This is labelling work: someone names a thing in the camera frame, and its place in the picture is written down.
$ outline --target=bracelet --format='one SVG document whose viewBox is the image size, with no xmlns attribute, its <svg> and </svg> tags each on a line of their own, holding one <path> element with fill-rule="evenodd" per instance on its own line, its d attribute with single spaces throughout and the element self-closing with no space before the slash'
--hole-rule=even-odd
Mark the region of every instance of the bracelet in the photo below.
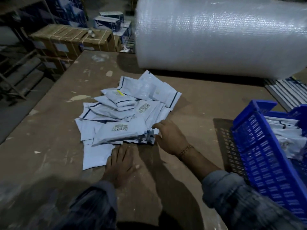
<svg viewBox="0 0 307 230">
<path fill-rule="evenodd" d="M 185 147 L 184 149 L 181 150 L 181 152 L 179 153 L 179 156 L 178 156 L 179 160 L 182 161 L 183 155 L 184 155 L 190 148 L 193 148 L 193 146 L 192 146 L 192 145 L 189 145 L 189 146 L 187 146 L 187 147 Z"/>
</svg>

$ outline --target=sleeve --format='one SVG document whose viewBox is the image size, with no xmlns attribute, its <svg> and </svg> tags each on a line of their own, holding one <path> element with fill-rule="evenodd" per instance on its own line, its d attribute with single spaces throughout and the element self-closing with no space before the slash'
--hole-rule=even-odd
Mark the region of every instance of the sleeve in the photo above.
<svg viewBox="0 0 307 230">
<path fill-rule="evenodd" d="M 113 184 L 99 181 L 81 193 L 67 215 L 53 227 L 59 229 L 115 229 L 117 198 Z"/>
<path fill-rule="evenodd" d="M 217 170 L 202 181 L 203 201 L 216 209 L 229 230 L 307 229 L 288 210 L 246 185 L 235 173 Z"/>
</svg>

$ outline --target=bubble wrap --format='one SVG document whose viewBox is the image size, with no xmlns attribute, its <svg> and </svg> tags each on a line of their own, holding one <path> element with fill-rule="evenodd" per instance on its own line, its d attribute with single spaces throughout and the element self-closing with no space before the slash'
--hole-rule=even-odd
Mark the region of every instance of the bubble wrap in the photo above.
<svg viewBox="0 0 307 230">
<path fill-rule="evenodd" d="M 307 6 L 276 0 L 139 0 L 140 68 L 283 79 L 307 66 Z"/>
</svg>

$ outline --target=blue plastic crate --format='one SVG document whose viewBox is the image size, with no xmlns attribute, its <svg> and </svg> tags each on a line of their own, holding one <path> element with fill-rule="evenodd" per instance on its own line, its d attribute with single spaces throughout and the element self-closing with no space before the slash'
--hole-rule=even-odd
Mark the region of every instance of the blue plastic crate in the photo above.
<svg viewBox="0 0 307 230">
<path fill-rule="evenodd" d="M 286 158 L 264 117 L 299 120 L 307 136 L 307 105 L 289 113 L 271 111 L 276 105 L 252 100 L 234 120 L 232 133 L 251 186 L 307 224 L 307 156 L 302 162 Z"/>
</svg>

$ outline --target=stack of mailer bags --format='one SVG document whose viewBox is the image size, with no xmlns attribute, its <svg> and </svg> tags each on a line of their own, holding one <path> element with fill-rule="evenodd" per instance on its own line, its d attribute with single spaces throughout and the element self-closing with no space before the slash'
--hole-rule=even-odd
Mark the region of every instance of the stack of mailer bags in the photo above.
<svg viewBox="0 0 307 230">
<path fill-rule="evenodd" d="M 106 165 L 116 144 L 154 144 L 159 130 L 152 125 L 166 119 L 181 96 L 148 70 L 139 79 L 122 76 L 117 88 L 101 92 L 97 102 L 83 103 L 75 119 L 84 144 L 83 170 Z"/>
</svg>

